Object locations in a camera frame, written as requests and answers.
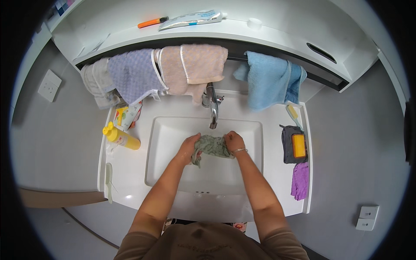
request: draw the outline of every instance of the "faucet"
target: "faucet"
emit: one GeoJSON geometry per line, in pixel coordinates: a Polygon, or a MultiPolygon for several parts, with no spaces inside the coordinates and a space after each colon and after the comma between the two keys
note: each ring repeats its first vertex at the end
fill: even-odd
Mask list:
{"type": "Polygon", "coordinates": [[[215,94],[214,85],[212,82],[207,84],[207,87],[202,95],[202,105],[211,109],[211,124],[209,128],[215,129],[218,121],[218,105],[224,100],[224,96],[217,96],[215,94]]]}

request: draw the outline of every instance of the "purple cloth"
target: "purple cloth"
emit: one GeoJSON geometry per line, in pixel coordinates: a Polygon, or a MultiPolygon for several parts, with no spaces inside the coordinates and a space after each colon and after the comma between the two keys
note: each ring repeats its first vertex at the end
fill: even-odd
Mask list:
{"type": "Polygon", "coordinates": [[[122,98],[133,106],[152,90],[168,89],[157,72],[152,49],[116,55],[108,61],[108,71],[122,98]]]}
{"type": "Polygon", "coordinates": [[[290,195],[295,196],[295,200],[303,200],[309,188],[309,164],[298,163],[293,168],[292,192],[290,195]]]}

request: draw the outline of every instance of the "white sink basin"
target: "white sink basin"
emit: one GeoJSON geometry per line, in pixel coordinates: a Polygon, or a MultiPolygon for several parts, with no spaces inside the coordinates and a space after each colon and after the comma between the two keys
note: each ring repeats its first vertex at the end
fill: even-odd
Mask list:
{"type": "MultiPolygon", "coordinates": [[[[223,136],[231,130],[244,139],[248,153],[263,172],[263,130],[256,121],[219,119],[216,129],[209,129],[209,118],[156,117],[153,120],[146,163],[145,183],[153,186],[175,156],[185,138],[198,132],[223,136]]],[[[179,191],[209,194],[245,194],[240,167],[236,159],[202,154],[201,168],[185,166],[179,191]]]]}

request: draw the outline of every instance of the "hand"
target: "hand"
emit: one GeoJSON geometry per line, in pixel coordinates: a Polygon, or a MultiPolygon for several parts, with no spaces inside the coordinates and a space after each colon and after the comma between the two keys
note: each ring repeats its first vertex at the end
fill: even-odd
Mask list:
{"type": "Polygon", "coordinates": [[[237,149],[245,149],[245,144],[243,138],[234,131],[230,131],[228,134],[224,135],[225,145],[230,153],[237,149]]]}
{"type": "MultiPolygon", "coordinates": [[[[178,153],[175,155],[174,159],[177,160],[183,166],[191,162],[191,156],[195,151],[195,143],[201,138],[201,133],[197,133],[194,136],[190,136],[185,141],[183,141],[181,147],[179,148],[178,153]]],[[[202,151],[199,151],[196,155],[197,157],[201,156],[202,151]]]]}

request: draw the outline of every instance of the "electrical outlet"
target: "electrical outlet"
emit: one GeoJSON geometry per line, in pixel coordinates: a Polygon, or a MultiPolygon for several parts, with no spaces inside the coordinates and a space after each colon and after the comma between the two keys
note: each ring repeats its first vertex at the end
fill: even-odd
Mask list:
{"type": "Polygon", "coordinates": [[[376,220],[378,211],[379,206],[362,206],[359,218],[376,220]]]}
{"type": "Polygon", "coordinates": [[[374,219],[364,219],[359,218],[357,221],[357,226],[355,229],[364,230],[364,231],[371,231],[374,228],[374,224],[376,221],[374,219]]]}
{"type": "Polygon", "coordinates": [[[40,84],[39,90],[37,91],[42,97],[49,100],[49,102],[53,102],[55,98],[55,94],[58,91],[58,87],[61,84],[62,80],[52,72],[52,70],[48,70],[46,72],[45,77],[40,84]]]}

